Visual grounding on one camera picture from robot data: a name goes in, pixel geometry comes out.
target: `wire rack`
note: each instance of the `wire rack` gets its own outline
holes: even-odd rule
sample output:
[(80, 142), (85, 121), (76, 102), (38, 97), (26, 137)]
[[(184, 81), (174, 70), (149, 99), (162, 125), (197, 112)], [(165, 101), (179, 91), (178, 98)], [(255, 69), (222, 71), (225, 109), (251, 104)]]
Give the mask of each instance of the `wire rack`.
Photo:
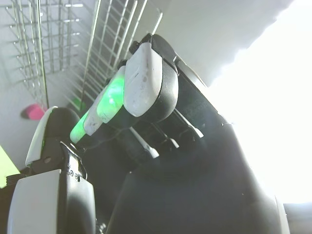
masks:
[(12, 0), (5, 11), (19, 70), (36, 102), (91, 105), (127, 59), (134, 39), (154, 33), (162, 12), (147, 0)]

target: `wire basket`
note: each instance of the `wire basket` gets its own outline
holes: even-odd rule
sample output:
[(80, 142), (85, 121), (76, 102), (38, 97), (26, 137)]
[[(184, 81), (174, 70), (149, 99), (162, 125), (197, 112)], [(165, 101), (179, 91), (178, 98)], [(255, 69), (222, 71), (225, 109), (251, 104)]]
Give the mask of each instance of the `wire basket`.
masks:
[(162, 18), (147, 0), (12, 0), (5, 10), (23, 82), (44, 110), (90, 106), (132, 41)]

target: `bright light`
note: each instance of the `bright light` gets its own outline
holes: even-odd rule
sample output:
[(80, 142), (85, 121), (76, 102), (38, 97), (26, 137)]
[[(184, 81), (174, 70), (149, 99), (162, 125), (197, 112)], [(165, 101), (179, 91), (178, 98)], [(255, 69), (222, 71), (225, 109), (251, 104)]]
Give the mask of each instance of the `bright light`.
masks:
[(311, 12), (296, 0), (210, 87), (256, 176), (285, 203), (312, 201)]

